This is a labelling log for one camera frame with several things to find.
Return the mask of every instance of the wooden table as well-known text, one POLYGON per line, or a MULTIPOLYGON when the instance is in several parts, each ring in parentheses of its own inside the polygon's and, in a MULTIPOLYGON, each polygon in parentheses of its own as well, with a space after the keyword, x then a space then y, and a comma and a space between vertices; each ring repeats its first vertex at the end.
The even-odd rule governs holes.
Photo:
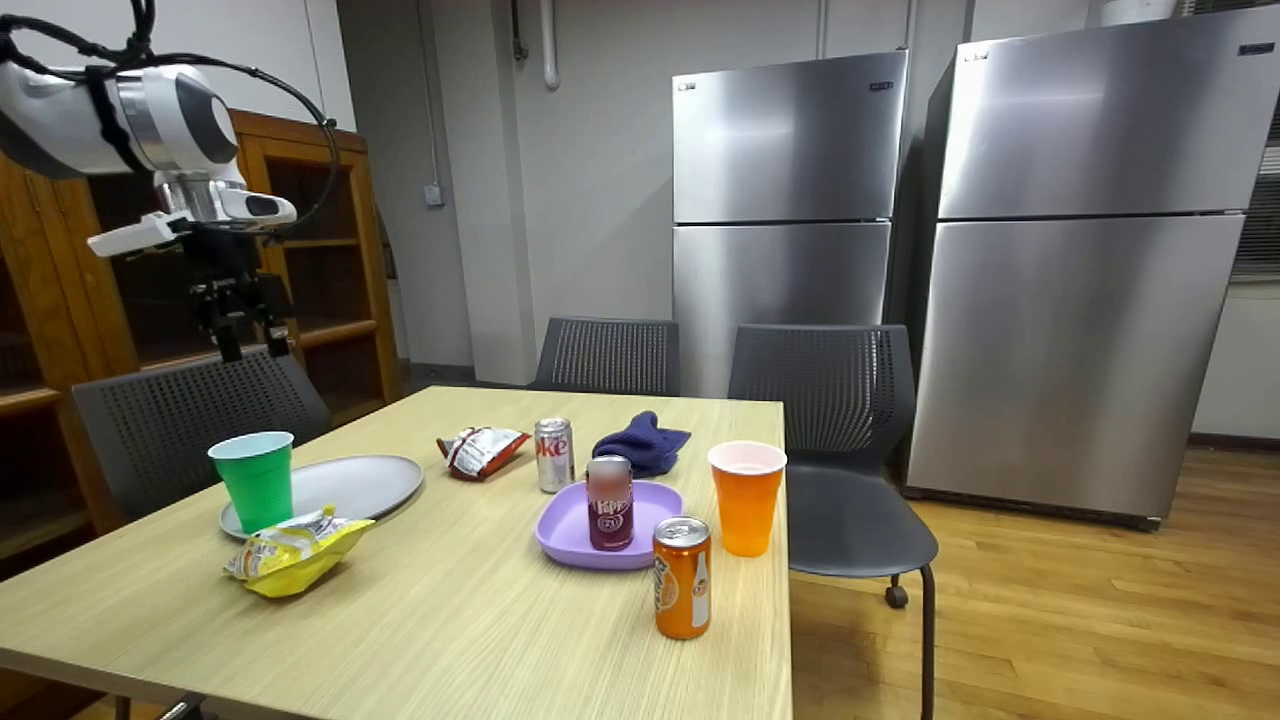
POLYGON ((606 430, 651 406, 688 427, 667 482, 718 529, 708 449, 784 443, 779 405, 428 387, 305 449, 297 464, 397 453, 424 493, 379 519, 301 601, 255 601, 224 577, 224 486, 0 583, 0 667, 102 692, 209 694, 224 714, 794 714, 789 530, 772 553, 711 555, 711 628, 651 628, 651 570, 544 561, 531 443, 490 482, 444 476, 437 437, 568 415, 586 469, 606 430))

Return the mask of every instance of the gray chair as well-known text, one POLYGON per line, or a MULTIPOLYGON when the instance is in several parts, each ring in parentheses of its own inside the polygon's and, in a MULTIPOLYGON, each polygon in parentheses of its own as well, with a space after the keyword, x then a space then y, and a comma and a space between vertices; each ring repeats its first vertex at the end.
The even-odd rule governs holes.
POLYGON ((117 507, 137 519, 216 482, 209 443, 289 427, 301 443, 330 427, 330 406, 293 354, 146 366, 73 387, 92 455, 117 507))
POLYGON ((676 348, 674 321, 551 317, 531 387, 676 395, 676 348))
POLYGON ((893 577, 883 601, 910 603, 905 570, 924 581, 920 714, 934 714, 935 534, 889 478, 911 427, 910 332, 883 325, 743 325, 729 395, 784 398, 789 542, 811 577, 893 577))

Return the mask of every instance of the wooden floor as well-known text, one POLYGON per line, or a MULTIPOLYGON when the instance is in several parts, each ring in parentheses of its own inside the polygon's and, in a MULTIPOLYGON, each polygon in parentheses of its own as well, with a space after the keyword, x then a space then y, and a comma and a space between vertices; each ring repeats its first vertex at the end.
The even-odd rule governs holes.
MULTIPOLYGON (((1159 530, 916 504, 935 714, 1280 714, 1280 453, 1194 449, 1159 530)), ((920 581, 794 581, 796 714, 916 714, 920 581)))

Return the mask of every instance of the snack bag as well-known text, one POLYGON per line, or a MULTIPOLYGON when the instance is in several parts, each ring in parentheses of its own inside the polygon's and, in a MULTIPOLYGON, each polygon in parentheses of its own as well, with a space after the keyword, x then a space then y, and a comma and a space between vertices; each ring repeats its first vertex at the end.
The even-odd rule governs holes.
POLYGON ((372 519, 340 519, 331 507, 251 530, 228 561, 228 577, 255 594, 301 594, 330 577, 372 519))
POLYGON ((525 439, 529 430, 512 427, 469 427, 459 437, 442 437, 437 449, 449 460, 449 476, 490 478, 493 472, 508 469, 525 439))

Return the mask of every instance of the refrigerator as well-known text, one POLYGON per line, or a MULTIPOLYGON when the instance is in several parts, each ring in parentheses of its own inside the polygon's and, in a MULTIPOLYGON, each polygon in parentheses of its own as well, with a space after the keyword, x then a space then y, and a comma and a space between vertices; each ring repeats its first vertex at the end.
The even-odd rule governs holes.
POLYGON ((955 48, 910 486, 1167 519, 1275 42, 1262 6, 955 48))
POLYGON ((740 325, 880 325, 905 52, 674 76, 681 384, 724 395, 740 325))

